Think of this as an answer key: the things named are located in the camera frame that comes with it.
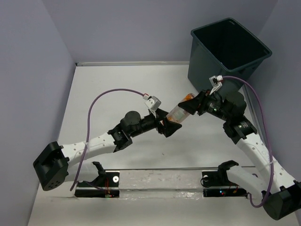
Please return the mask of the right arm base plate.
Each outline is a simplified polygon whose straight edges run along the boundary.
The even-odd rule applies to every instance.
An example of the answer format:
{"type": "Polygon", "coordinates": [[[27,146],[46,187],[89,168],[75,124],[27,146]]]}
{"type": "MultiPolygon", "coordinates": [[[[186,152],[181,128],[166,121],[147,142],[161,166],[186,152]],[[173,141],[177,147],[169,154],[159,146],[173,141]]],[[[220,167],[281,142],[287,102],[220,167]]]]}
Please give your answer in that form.
{"type": "Polygon", "coordinates": [[[223,182],[217,171],[203,171],[200,183],[205,198],[247,197],[248,192],[232,182],[223,182]]]}

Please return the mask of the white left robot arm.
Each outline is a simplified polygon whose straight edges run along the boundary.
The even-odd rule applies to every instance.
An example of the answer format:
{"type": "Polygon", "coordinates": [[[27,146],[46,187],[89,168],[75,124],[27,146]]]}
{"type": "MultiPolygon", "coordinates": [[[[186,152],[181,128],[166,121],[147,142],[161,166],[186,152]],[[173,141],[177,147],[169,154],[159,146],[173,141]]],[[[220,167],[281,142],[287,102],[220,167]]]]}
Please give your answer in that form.
{"type": "Polygon", "coordinates": [[[123,150],[132,144],[134,137],[152,129],[169,137],[181,128],[183,120],[179,114],[161,109],[144,118],[136,111],[129,111],[117,126],[96,138],[70,145],[59,145],[56,141],[49,143],[33,162],[33,167],[42,189],[50,191],[65,182],[72,170],[75,170],[75,176],[71,179],[80,181],[84,160],[123,150]]]}

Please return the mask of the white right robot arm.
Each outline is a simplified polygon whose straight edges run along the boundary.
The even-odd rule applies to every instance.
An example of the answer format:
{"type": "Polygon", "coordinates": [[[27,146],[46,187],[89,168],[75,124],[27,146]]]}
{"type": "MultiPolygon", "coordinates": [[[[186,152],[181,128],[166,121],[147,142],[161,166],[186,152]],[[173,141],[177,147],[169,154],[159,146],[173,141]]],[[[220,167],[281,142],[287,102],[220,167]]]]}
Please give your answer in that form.
{"type": "Polygon", "coordinates": [[[190,114],[209,113],[225,121],[223,129],[232,142],[253,163],[260,178],[246,172],[235,161],[218,166],[217,181],[234,183],[244,188],[251,198],[262,198],[261,206],[274,220],[301,208],[301,184],[272,156],[254,125],[245,117],[246,102],[239,92],[229,93],[224,100],[201,91],[193,99],[178,104],[190,114]]]}

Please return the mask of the orange label bottle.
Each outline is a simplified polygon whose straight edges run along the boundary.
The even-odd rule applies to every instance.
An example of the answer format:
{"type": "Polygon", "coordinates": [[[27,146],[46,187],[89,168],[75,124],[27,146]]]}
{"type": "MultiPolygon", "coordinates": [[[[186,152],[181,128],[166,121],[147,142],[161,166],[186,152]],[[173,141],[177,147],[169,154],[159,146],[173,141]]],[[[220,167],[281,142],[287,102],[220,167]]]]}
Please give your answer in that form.
{"type": "MultiPolygon", "coordinates": [[[[191,100],[195,97],[195,95],[193,93],[189,93],[187,94],[181,101],[188,101],[191,100]]],[[[167,115],[166,118],[171,121],[171,122],[175,122],[175,123],[179,123],[181,124],[188,116],[190,116],[190,114],[185,111],[184,109],[180,108],[179,106],[175,106],[167,115]]]]}

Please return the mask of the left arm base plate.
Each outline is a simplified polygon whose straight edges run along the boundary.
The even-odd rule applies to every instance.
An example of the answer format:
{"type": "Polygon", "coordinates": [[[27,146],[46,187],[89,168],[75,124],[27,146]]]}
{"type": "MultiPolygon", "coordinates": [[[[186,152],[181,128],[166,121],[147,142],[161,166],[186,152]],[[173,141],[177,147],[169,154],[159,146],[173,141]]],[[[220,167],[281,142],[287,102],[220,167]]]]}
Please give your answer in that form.
{"type": "Polygon", "coordinates": [[[78,182],[74,195],[77,198],[118,198],[119,170],[107,170],[91,182],[78,182]]]}

